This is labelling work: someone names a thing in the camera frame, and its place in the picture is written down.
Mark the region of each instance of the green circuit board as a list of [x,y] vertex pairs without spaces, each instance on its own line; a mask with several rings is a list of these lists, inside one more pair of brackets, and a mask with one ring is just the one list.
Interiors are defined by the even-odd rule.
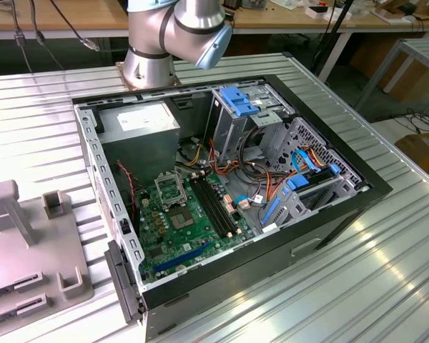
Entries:
[[[210,174],[206,180],[217,195],[223,209],[229,214],[222,199],[222,196],[227,192],[217,175]],[[174,207],[167,212],[162,208],[156,186],[148,187],[136,193],[137,201],[140,202],[141,207],[139,240],[144,250],[145,259],[140,265],[140,274],[144,277],[144,283],[154,282],[203,259],[235,247],[254,236],[245,219],[239,218],[238,214],[237,218],[229,214],[232,223],[241,232],[232,235],[232,237],[221,238],[193,192],[189,179],[182,179],[182,185],[187,196],[185,206]],[[168,194],[179,195],[176,184],[167,185],[162,192],[162,198],[167,199]],[[156,266],[193,252],[200,247],[203,247],[203,251],[199,256],[161,272],[155,272]]]

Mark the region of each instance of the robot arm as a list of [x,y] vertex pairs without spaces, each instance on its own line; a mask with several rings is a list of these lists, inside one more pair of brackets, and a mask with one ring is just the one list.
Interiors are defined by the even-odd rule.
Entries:
[[232,35],[219,0],[129,0],[124,78],[137,88],[175,81],[172,55],[210,69]]

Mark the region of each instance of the slotted metal surface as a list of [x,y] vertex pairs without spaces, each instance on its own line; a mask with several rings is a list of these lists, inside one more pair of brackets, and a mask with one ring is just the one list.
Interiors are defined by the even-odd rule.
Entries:
[[[394,190],[333,244],[157,341],[429,341],[429,178],[293,59],[239,56],[209,71],[184,62],[176,69],[185,84],[278,75]],[[0,342],[140,342],[142,328],[125,325],[104,261],[107,231],[69,101],[122,90],[115,68],[0,76],[0,180],[15,178],[22,199],[50,189],[71,195],[95,287],[88,302]]]
[[399,49],[429,68],[429,39],[404,39],[399,44]]

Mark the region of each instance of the wooden tabletop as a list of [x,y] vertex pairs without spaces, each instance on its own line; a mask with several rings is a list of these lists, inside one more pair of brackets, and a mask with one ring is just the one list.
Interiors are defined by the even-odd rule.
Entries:
[[[324,19],[313,19],[305,14],[305,10],[297,7],[290,11],[284,7],[267,2],[264,10],[240,8],[235,12],[235,27],[242,29],[278,29],[278,28],[326,28],[327,21]],[[429,27],[429,20],[424,21],[424,26]],[[342,28],[358,29],[393,29],[400,27],[411,27],[410,24],[390,25],[386,21],[369,13],[360,18],[353,17],[351,20],[344,21]]]
[[[14,0],[19,26],[33,31],[29,0]],[[117,0],[54,0],[75,29],[127,29],[127,15]],[[41,31],[69,30],[49,0],[35,0],[36,21]],[[0,4],[0,31],[13,31],[10,7]]]
[[[33,30],[28,0],[15,0],[15,2],[20,27],[23,30]],[[117,0],[55,0],[55,2],[76,29],[108,30],[128,27],[127,15]],[[35,4],[40,30],[69,30],[49,0],[35,0]],[[9,6],[0,4],[0,31],[14,30],[9,9]],[[424,25],[429,27],[429,21],[424,21]],[[238,29],[317,29],[326,26],[326,20],[314,20],[307,16],[302,8],[290,11],[270,1],[264,10],[238,9],[235,13],[235,27]],[[342,28],[357,29],[392,29],[410,26],[411,24],[389,25],[373,14],[353,18],[342,24]]]

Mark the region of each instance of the open computer tower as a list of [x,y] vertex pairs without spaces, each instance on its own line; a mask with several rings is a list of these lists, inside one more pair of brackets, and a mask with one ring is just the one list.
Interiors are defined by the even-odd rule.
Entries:
[[391,188],[276,76],[74,99],[146,340],[329,244]]

